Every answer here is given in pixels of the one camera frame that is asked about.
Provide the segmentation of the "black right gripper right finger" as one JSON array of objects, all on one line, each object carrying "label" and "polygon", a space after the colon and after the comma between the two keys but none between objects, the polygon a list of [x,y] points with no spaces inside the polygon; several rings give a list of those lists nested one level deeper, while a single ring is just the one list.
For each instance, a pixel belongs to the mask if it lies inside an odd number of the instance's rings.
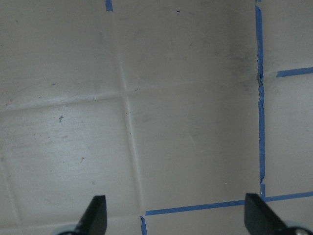
[{"label": "black right gripper right finger", "polygon": [[299,226],[287,226],[256,193],[245,195],[244,224],[250,235],[312,235]]}]

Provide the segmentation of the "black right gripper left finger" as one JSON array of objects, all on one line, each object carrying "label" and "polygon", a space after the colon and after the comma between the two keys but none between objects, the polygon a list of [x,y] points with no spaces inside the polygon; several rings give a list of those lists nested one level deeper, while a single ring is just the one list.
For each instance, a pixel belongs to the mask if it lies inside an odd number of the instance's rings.
[{"label": "black right gripper left finger", "polygon": [[107,205],[104,195],[94,196],[75,227],[74,235],[104,235],[107,230]]}]

